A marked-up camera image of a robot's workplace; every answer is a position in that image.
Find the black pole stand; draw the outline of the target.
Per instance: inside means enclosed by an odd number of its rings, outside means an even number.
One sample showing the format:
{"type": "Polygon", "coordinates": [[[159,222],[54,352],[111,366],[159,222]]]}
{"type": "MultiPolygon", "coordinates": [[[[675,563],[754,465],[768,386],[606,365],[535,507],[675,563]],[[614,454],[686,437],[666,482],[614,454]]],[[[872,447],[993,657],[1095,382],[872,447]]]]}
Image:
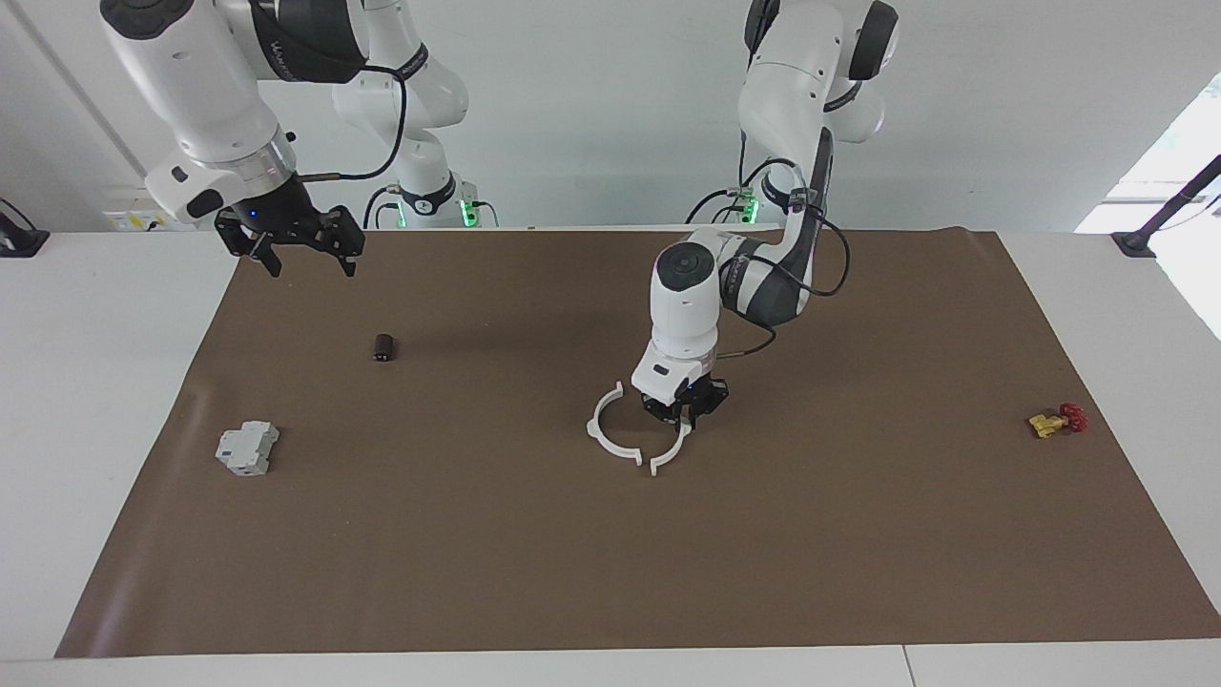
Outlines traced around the black pole stand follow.
{"type": "Polygon", "coordinates": [[[1204,205],[1205,210],[1211,210],[1212,205],[1221,201],[1221,153],[1194,174],[1175,196],[1168,198],[1138,229],[1112,232],[1110,237],[1126,257],[1154,260],[1156,254],[1151,251],[1151,238],[1158,232],[1168,229],[1172,218],[1201,196],[1209,196],[1204,205]]]}

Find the white half pipe clamp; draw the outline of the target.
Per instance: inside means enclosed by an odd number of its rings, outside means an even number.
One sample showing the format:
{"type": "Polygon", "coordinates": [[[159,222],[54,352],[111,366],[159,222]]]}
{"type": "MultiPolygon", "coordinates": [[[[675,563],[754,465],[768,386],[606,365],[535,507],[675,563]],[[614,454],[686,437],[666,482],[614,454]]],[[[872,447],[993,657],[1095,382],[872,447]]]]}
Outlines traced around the white half pipe clamp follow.
{"type": "Polygon", "coordinates": [[[676,438],[674,441],[674,444],[672,444],[672,447],[668,448],[667,451],[661,453],[661,455],[650,458],[651,477],[653,478],[658,477],[659,470],[668,462],[672,462],[674,458],[676,458],[676,453],[679,453],[680,449],[683,449],[684,441],[686,441],[687,436],[691,434],[691,430],[694,430],[694,427],[691,427],[691,423],[687,421],[687,419],[680,419],[680,421],[676,422],[676,438]]]}
{"type": "Polygon", "coordinates": [[[604,410],[607,408],[610,408],[610,404],[613,404],[613,401],[623,399],[624,392],[625,392],[624,386],[620,382],[620,379],[615,379],[614,387],[612,387],[610,390],[608,390],[607,394],[601,397],[601,399],[596,401],[596,405],[593,405],[591,419],[589,419],[589,421],[586,422],[586,434],[589,434],[589,437],[593,441],[593,443],[600,445],[600,448],[603,449],[603,451],[606,451],[608,455],[615,458],[625,458],[625,460],[632,461],[637,467],[642,467],[643,455],[641,449],[620,447],[615,444],[614,441],[610,441],[610,438],[608,438],[608,434],[604,433],[604,430],[602,428],[601,423],[602,414],[604,412],[604,410]]]}

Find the brown table mat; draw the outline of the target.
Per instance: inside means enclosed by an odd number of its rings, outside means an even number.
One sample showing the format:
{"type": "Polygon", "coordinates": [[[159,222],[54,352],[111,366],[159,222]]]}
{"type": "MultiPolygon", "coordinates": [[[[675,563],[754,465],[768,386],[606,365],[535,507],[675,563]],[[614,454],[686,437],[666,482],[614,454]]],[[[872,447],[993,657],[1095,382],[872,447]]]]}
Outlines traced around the brown table mat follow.
{"type": "Polygon", "coordinates": [[[59,656],[1221,636],[1002,243],[858,232],[651,477],[586,434],[664,234],[241,261],[59,656]],[[393,362],[372,361],[380,332],[393,362]],[[1081,405],[1083,433],[1026,419],[1081,405]],[[265,475],[215,458],[280,430],[265,475]]]}

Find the grey circuit breaker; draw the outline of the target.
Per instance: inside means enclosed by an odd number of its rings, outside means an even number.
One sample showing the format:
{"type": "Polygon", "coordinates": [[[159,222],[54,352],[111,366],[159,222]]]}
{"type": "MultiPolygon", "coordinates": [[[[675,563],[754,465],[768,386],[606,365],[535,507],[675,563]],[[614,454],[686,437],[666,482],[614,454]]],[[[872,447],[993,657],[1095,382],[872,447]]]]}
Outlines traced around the grey circuit breaker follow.
{"type": "Polygon", "coordinates": [[[247,421],[238,430],[226,430],[219,436],[215,458],[239,477],[265,475],[270,453],[280,439],[280,430],[269,422],[247,421]]]}

